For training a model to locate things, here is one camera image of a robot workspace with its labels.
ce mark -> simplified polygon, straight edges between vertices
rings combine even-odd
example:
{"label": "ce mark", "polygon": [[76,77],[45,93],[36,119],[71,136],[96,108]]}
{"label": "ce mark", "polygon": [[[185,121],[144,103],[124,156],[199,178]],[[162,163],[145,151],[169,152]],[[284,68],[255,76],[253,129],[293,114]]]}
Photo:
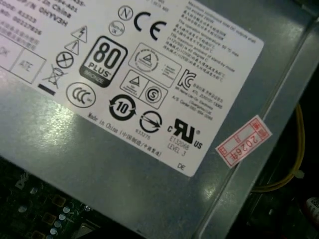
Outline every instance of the ce mark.
{"label": "ce mark", "polygon": [[[142,16],[147,16],[147,17],[150,17],[151,16],[151,13],[147,12],[147,11],[142,11],[140,12],[139,14],[137,14],[134,18],[134,26],[136,28],[137,31],[142,31],[140,25],[139,25],[139,19],[140,17]],[[155,36],[154,32],[160,32],[160,28],[159,28],[159,25],[163,25],[163,26],[166,26],[167,22],[165,21],[157,21],[155,23],[152,24],[151,28],[150,28],[150,34],[151,34],[151,37],[157,41],[158,40],[158,37]]]}

power supply unit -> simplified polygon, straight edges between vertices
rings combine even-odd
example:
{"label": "power supply unit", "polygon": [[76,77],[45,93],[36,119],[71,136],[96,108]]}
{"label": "power supply unit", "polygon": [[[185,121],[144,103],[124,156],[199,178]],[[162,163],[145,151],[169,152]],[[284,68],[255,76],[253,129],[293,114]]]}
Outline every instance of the power supply unit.
{"label": "power supply unit", "polygon": [[146,238],[225,238],[318,42],[291,0],[0,0],[0,155]]}

cable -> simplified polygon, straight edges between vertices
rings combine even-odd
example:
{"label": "cable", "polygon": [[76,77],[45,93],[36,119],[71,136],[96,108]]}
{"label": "cable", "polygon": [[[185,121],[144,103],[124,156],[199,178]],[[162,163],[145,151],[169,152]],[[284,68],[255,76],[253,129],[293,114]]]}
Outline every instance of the cable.
{"label": "cable", "polygon": [[302,112],[300,104],[297,105],[296,116],[297,116],[297,133],[298,133],[298,151],[297,151],[296,161],[291,172],[284,179],[276,183],[254,187],[254,189],[252,190],[253,193],[267,193],[267,192],[272,192],[277,189],[280,189],[284,187],[285,185],[287,185],[294,178],[295,176],[294,173],[299,170],[304,159],[305,146],[306,146],[304,117],[303,117],[303,112]]}

warning triangle symbol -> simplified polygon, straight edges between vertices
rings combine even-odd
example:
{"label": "warning triangle symbol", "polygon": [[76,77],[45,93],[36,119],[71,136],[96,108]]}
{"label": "warning triangle symbol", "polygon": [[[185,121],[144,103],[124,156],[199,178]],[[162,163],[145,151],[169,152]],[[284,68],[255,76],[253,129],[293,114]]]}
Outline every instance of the warning triangle symbol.
{"label": "warning triangle symbol", "polygon": [[83,26],[76,31],[71,33],[72,36],[74,36],[76,39],[83,41],[84,43],[88,42],[88,27]]}
{"label": "warning triangle symbol", "polygon": [[130,83],[132,85],[140,86],[140,77],[139,76],[135,77],[134,79],[130,80]]}
{"label": "warning triangle symbol", "polygon": [[152,59],[151,59],[151,55],[149,54],[149,55],[143,57],[143,60],[148,61],[148,62],[151,63],[151,60],[152,60]]}
{"label": "warning triangle symbol", "polygon": [[78,56],[80,52],[80,42],[79,40],[72,41],[64,48]]}

circular certification mark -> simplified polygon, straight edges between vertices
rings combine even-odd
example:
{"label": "circular certification mark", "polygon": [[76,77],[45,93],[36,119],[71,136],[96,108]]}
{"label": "circular certification mark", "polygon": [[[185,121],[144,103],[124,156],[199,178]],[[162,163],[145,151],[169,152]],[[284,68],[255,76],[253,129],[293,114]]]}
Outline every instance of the circular certification mark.
{"label": "circular certification mark", "polygon": [[143,72],[154,71],[159,65],[159,56],[155,51],[149,48],[138,52],[134,60],[136,67]]}
{"label": "circular certification mark", "polygon": [[159,131],[162,123],[161,116],[155,111],[147,111],[140,118],[140,126],[146,133]]}
{"label": "circular certification mark", "polygon": [[136,114],[135,109],[135,102],[130,96],[118,95],[110,100],[110,113],[116,120],[129,120]]}
{"label": "circular certification mark", "polygon": [[112,21],[109,25],[109,32],[113,36],[122,36],[125,32],[125,26],[120,21]]}
{"label": "circular certification mark", "polygon": [[94,90],[82,82],[69,85],[66,89],[66,97],[72,105],[79,108],[91,107],[96,101]]}
{"label": "circular certification mark", "polygon": [[130,6],[121,6],[118,11],[118,16],[123,21],[129,21],[133,17],[133,9]]}
{"label": "circular certification mark", "polygon": [[70,68],[74,63],[74,57],[71,53],[67,51],[60,52],[56,56],[56,64],[62,68],[67,69]]}
{"label": "circular certification mark", "polygon": [[153,86],[146,90],[145,98],[151,104],[157,103],[161,100],[162,93],[159,87]]}

